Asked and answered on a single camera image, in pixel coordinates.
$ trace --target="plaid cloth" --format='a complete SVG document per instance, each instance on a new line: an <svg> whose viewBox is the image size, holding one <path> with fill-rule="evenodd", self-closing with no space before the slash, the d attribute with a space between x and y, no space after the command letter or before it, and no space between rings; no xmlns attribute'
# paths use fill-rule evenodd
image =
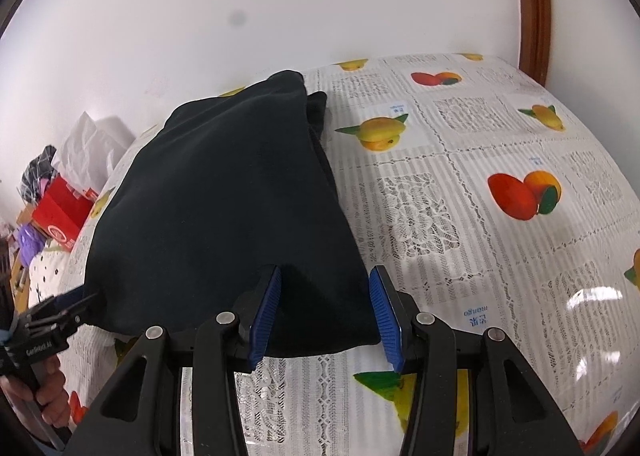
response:
<svg viewBox="0 0 640 456"><path fill-rule="evenodd" d="M53 160L53 155L55 154L55 147L49 144L41 154L29 162L27 169L22 173L20 196L25 202L37 205L42 197L40 194L40 179L53 180L58 174L51 165L51 160Z"/></svg>

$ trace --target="person's hand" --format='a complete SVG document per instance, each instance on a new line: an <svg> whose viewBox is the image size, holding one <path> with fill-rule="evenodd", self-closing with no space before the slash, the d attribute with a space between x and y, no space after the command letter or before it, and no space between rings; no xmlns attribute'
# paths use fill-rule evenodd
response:
<svg viewBox="0 0 640 456"><path fill-rule="evenodd" d="M42 419L54 427L66 427L69 424L69 395L65 391L65 374L60 371L60 360L53 355L44 362L47 377L42 387L36 392L35 399L41 406L47 406L42 411ZM33 393L31 389L14 376L0 377L0 388L4 391L7 399L17 406L21 400L31 402ZM38 438L47 439L34 418L20 407L14 407L18 418L29 431Z"/></svg>

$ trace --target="mango print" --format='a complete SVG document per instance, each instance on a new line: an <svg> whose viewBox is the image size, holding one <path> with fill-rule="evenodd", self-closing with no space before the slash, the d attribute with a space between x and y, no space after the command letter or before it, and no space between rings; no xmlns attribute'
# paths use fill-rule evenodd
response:
<svg viewBox="0 0 640 456"><path fill-rule="evenodd" d="M391 117L375 117L364 121L359 126L336 129L338 133L355 135L362 147L369 151L386 151L396 146L400 135L406 129L404 124L408 113L392 119Z"/></svg>
<svg viewBox="0 0 640 456"><path fill-rule="evenodd" d="M136 342L138 342L138 338L139 337L132 337L127 342L121 341L120 339L113 340L113 347L116 350L116 367L120 366L124 357L127 356L127 353L129 353Z"/></svg>
<svg viewBox="0 0 640 456"><path fill-rule="evenodd" d="M463 58L467 58L469 61L482 61L484 57L482 54L460 54Z"/></svg>
<svg viewBox="0 0 640 456"><path fill-rule="evenodd" d="M462 81L462 77L454 72L440 72L435 75L425 74L425 72L414 72L411 74L411 78L415 83L421 84L422 86L440 86L441 84L448 86Z"/></svg>
<svg viewBox="0 0 640 456"><path fill-rule="evenodd" d="M98 198L98 200L94 203L94 206L91 207L89 218L97 218L98 216L100 216L102 209L104 209L104 206L107 205L109 197L114 189L115 187L108 189L100 198Z"/></svg>
<svg viewBox="0 0 640 456"><path fill-rule="evenodd" d="M550 214L560 201L562 188L551 173L534 171L524 181L504 173L487 179L498 207L516 220L528 221L536 214Z"/></svg>
<svg viewBox="0 0 640 456"><path fill-rule="evenodd" d="M75 391L71 391L69 409L71 410L71 420L73 420L76 425L80 425L80 422L82 422L86 412L89 410L88 407L80 404L80 398Z"/></svg>
<svg viewBox="0 0 640 456"><path fill-rule="evenodd" d="M640 289L638 285L638 274L640 274L640 249L634 254L634 266L625 272L626 279Z"/></svg>
<svg viewBox="0 0 640 456"><path fill-rule="evenodd" d="M406 432L414 399L416 375L398 375L393 371L357 373L359 383L385 400L394 403L400 427ZM456 397L456 438L469 427L469 382L466 370L458 370L458 396Z"/></svg>
<svg viewBox="0 0 640 456"><path fill-rule="evenodd" d="M518 111L539 120L547 128L552 129L553 131L564 131L565 129L560 117L556 114L556 107L553 105L542 106L540 104L536 104L530 110Z"/></svg>
<svg viewBox="0 0 640 456"><path fill-rule="evenodd" d="M337 62L336 64L345 72L355 72L367 64L369 59L354 59L354 61Z"/></svg>
<svg viewBox="0 0 640 456"><path fill-rule="evenodd" d="M600 424L588 442L580 441L580 447L582 447L584 456L601 456L607 448L607 445L609 445L611 436L617 425L618 413L614 411L604 419L604 422Z"/></svg>
<svg viewBox="0 0 640 456"><path fill-rule="evenodd" d="M222 93L222 94L218 95L218 97L231 97L232 95L235 95L236 93L240 93L245 88L246 88L246 86L241 86L240 88L236 88L235 90L231 90L231 91L227 91L225 93Z"/></svg>

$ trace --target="white bedspread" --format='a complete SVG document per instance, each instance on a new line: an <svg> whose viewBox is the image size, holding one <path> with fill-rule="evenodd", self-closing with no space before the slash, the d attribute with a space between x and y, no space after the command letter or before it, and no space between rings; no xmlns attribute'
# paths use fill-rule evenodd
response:
<svg viewBox="0 0 640 456"><path fill-rule="evenodd" d="M386 265L399 289L453 328L503 328L577 437L588 442L604 422L613 442L640 398L640 292L630 272L640 202L589 130L495 58L370 59L306 72L305 81L328 94L322 142L367 268ZM371 121L379 117L387 119ZM404 129L388 128L397 117ZM131 146L105 187L111 196L159 129ZM82 283L98 219L85 225L62 289ZM109 338L84 327L64 355L83 405L109 374L94 356ZM389 369L380 346L363 346L265 359L238 375L250 454L397 454L394 404L353 376ZM189 399L186 391L187 416ZM466 454L464 434L456 444Z"/></svg>

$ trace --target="black cloth bag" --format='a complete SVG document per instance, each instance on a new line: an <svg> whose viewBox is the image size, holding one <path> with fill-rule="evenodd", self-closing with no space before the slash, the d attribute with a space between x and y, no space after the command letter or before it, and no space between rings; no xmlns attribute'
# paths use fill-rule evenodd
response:
<svg viewBox="0 0 640 456"><path fill-rule="evenodd" d="M319 143L326 94L280 72L178 107L134 159L97 224L85 295L93 323L138 335L198 327L282 269L267 349L298 357L380 338L367 273Z"/></svg>

